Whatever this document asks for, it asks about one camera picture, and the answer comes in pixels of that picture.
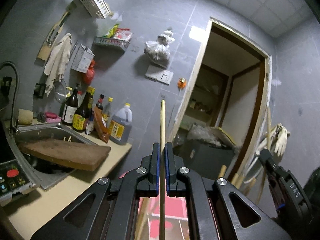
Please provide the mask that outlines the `wooden chopstick bundle two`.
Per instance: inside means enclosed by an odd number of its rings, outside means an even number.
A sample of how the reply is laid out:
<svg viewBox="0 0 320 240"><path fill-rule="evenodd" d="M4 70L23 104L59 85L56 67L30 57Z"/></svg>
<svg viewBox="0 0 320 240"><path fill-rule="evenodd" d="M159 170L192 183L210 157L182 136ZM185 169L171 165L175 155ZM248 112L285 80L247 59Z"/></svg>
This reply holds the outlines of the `wooden chopstick bundle two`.
<svg viewBox="0 0 320 240"><path fill-rule="evenodd" d="M231 184L232 185L236 185L236 182L238 181L239 175L237 173L234 174L232 180L231 180Z"/></svg>

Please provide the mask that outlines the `wooden chopstick bundle one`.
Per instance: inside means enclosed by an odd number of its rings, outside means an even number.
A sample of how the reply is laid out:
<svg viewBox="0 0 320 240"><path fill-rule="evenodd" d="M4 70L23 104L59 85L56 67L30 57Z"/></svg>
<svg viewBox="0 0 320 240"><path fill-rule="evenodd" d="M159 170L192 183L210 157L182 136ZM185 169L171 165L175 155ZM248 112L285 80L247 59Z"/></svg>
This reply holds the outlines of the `wooden chopstick bundle one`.
<svg viewBox="0 0 320 240"><path fill-rule="evenodd" d="M246 186L245 190L244 190L244 195L248 196L250 190L252 189L252 187L255 185L256 183L256 178L252 178L252 180L250 181L250 183Z"/></svg>
<svg viewBox="0 0 320 240"><path fill-rule="evenodd" d="M218 178L223 178L225 176L227 170L227 166L226 165L222 165L220 168L220 172L219 175L217 176Z"/></svg>

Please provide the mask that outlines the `wooden chopstick bundle four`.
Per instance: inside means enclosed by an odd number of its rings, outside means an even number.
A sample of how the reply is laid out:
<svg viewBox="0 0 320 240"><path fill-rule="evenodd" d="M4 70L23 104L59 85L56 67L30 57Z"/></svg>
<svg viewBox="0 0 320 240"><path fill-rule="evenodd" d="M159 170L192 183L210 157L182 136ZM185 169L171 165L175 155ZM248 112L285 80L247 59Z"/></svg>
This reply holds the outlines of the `wooden chopstick bundle four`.
<svg viewBox="0 0 320 240"><path fill-rule="evenodd" d="M165 240L165 100L161 101L160 114L160 193L159 193L159 239Z"/></svg>

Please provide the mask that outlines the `white rubber glove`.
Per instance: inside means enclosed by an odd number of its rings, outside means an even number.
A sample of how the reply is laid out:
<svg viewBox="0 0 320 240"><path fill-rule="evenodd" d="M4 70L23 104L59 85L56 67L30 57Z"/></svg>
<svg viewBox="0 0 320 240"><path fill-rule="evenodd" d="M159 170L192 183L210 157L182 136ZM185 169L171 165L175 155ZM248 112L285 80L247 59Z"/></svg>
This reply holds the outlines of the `white rubber glove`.
<svg viewBox="0 0 320 240"><path fill-rule="evenodd" d="M281 123L278 123L271 131L271 146L273 147L273 152L278 157L282 157L286 147L288 137L291 132L288 131Z"/></svg>

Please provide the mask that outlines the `steel sink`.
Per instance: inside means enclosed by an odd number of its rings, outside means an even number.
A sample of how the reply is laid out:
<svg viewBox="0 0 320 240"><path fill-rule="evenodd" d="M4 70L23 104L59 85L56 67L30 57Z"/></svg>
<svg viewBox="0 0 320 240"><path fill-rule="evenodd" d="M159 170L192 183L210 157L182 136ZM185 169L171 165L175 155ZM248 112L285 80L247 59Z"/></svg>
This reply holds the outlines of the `steel sink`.
<svg viewBox="0 0 320 240"><path fill-rule="evenodd" d="M75 170L92 172L99 166L98 145L61 123L19 127L13 140L18 156L43 190Z"/></svg>

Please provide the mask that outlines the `orange snack packet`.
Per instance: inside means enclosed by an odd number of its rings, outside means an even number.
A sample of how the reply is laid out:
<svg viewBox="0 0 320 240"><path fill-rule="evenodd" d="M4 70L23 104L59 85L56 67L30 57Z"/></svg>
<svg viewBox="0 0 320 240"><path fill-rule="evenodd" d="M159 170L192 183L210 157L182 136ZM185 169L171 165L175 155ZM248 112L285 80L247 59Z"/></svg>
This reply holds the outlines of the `orange snack packet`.
<svg viewBox="0 0 320 240"><path fill-rule="evenodd" d="M109 135L108 129L104 123L104 119L102 117L101 110L97 106L95 106L93 108L93 113L94 113L94 127L95 127L97 134L98 134L98 137L103 142L108 143L110 135Z"/></svg>

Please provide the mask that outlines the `yellow cap clear bottle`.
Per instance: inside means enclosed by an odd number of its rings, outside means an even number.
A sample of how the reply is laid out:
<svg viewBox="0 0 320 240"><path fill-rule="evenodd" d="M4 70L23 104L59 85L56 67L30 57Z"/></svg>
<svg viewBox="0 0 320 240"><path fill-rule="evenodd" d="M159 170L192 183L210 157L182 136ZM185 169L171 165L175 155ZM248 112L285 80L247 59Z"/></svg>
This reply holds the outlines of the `yellow cap clear bottle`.
<svg viewBox="0 0 320 240"><path fill-rule="evenodd" d="M113 102L113 98L109 97L102 111L104 125L107 128L108 128L109 118L111 117L111 113L112 113L112 102Z"/></svg>

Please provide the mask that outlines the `pink soap dish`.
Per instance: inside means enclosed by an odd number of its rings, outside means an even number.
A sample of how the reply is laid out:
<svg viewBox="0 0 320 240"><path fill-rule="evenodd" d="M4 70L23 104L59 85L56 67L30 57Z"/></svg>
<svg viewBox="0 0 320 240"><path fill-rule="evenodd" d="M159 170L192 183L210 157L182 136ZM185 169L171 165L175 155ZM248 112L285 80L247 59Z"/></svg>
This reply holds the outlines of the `pink soap dish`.
<svg viewBox="0 0 320 240"><path fill-rule="evenodd" d="M46 113L44 114L44 116L46 117L46 122L47 122L47 123L58 123L58 122L61 122L61 117L58 116L58 115L55 114L55 113L46 112Z"/></svg>

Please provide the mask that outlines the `black bottle white label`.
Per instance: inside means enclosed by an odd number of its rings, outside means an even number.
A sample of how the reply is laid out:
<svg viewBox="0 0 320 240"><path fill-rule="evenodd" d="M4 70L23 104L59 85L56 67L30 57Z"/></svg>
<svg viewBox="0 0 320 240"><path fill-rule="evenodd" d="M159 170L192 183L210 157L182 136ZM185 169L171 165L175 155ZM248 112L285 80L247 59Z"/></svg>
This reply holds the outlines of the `black bottle white label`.
<svg viewBox="0 0 320 240"><path fill-rule="evenodd" d="M67 96L65 106L62 112L61 121L63 124L72 126L73 118L76 110L78 109L78 84L72 89L72 93Z"/></svg>

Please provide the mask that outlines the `red plastic bag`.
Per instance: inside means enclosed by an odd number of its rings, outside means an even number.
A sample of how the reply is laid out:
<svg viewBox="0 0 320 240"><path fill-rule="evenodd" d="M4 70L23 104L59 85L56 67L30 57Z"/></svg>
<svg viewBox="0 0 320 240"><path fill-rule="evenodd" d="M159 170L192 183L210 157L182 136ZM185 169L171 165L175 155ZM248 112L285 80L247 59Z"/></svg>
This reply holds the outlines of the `red plastic bag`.
<svg viewBox="0 0 320 240"><path fill-rule="evenodd" d="M90 85L95 77L95 70L94 70L95 65L96 65L96 62L93 59L89 65L87 72L82 75L82 80L87 85Z"/></svg>

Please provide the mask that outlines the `wooden knife holder board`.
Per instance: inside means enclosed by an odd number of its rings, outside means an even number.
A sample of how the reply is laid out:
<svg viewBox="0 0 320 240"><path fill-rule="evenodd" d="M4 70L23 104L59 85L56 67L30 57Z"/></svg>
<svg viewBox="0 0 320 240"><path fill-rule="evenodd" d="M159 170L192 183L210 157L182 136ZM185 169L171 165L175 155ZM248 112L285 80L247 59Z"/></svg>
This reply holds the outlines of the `wooden knife holder board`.
<svg viewBox="0 0 320 240"><path fill-rule="evenodd" d="M65 11L62 17L60 18L60 20L53 25L45 41L43 42L43 45L41 46L40 51L37 54L37 57L36 57L37 59L40 59L42 61L48 60L48 57L50 55L50 52L52 51L55 41L58 35L63 30L63 25L70 14L71 14L70 12Z"/></svg>

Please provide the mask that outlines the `wooden door frame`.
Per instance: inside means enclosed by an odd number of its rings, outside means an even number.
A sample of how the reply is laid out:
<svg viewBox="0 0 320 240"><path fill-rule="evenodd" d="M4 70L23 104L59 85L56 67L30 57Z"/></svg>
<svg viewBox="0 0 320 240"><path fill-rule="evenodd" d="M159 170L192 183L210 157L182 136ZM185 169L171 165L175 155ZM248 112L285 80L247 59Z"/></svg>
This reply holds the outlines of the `wooden door frame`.
<svg viewBox="0 0 320 240"><path fill-rule="evenodd" d="M210 32L213 27L221 31L232 42L238 44L245 51L259 59L261 61L261 65L263 66L263 69L261 69L259 72L258 92L255 100L256 106L253 111L252 121L248 129L244 146L240 150L235 163L231 167L227 168L227 178L229 181L231 181L235 173L237 173L239 176L244 176L245 165L250 155L253 154L257 149L259 144L258 140L263 135L264 127L267 123L267 114L270 111L269 104L271 99L272 55L264 51L263 48L261 48L246 35L214 17L209 18L206 30L204 31L204 37L202 38L190 79L188 80L185 88L183 101L180 104L176 114L175 123L170 132L169 140L172 141L174 139L182 121L183 114L187 109L187 103L195 86L196 78L200 71L200 66L204 57Z"/></svg>

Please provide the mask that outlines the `orange wall hook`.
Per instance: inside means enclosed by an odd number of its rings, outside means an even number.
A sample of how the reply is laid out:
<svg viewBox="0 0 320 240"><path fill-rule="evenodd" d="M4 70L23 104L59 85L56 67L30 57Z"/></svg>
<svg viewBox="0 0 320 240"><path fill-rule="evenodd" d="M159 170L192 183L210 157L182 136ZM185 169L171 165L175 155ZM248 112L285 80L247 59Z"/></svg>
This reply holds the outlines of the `orange wall hook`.
<svg viewBox="0 0 320 240"><path fill-rule="evenodd" d="M178 89L179 89L179 90L182 90L182 89L184 89L184 88L186 87L186 85L187 85L186 79L183 78L183 77L180 77L180 78L179 78L179 81L178 81L178 83L177 83Z"/></svg>

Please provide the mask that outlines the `grey wall shelf with packets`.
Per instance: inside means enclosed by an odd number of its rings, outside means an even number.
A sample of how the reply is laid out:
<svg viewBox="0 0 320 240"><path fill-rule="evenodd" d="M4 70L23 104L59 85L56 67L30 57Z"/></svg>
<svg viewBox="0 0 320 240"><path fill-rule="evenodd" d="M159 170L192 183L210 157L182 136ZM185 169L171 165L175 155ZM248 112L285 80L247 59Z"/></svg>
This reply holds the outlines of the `grey wall shelf with packets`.
<svg viewBox="0 0 320 240"><path fill-rule="evenodd" d="M132 36L130 28L121 28L120 24L116 23L103 36L96 36L93 44L125 51L129 47Z"/></svg>

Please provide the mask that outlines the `white wall basket rack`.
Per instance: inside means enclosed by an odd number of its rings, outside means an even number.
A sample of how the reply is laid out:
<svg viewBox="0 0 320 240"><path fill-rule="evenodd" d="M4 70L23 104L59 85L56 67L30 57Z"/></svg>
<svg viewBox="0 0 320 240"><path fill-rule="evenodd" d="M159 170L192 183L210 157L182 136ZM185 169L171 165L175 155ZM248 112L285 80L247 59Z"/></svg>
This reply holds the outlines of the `white wall basket rack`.
<svg viewBox="0 0 320 240"><path fill-rule="evenodd" d="M111 10L105 0L79 0L93 18L106 19Z"/></svg>

